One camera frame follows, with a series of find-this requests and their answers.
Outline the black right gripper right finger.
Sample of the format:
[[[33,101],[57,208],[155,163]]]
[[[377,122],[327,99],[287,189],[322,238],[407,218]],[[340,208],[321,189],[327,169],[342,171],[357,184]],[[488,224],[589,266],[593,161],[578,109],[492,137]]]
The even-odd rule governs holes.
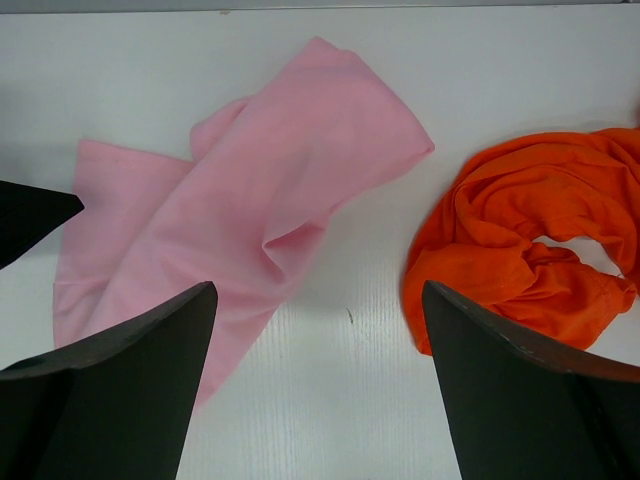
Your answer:
[[[639,369],[562,344],[438,282],[426,327],[464,479],[636,479]]]

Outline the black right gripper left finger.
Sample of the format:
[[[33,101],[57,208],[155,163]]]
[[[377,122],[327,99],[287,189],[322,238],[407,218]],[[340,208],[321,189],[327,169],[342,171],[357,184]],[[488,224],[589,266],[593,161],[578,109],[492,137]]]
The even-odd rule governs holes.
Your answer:
[[[3,369],[2,478],[175,478],[217,300],[202,282]]]

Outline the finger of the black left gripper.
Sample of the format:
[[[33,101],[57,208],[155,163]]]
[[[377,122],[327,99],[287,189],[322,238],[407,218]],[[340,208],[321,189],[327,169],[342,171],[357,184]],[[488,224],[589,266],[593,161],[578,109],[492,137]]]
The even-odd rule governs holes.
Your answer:
[[[1,181],[1,268],[83,210],[74,194]]]

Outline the pink t shirt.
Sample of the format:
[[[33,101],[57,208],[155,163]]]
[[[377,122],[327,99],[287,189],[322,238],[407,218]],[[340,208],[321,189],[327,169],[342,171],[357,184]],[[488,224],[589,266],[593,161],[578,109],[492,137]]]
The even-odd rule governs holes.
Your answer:
[[[355,53],[311,39],[259,92],[195,124],[181,160],[83,139],[53,288],[63,347],[203,282],[218,307],[213,396],[302,284],[331,216],[434,150]]]

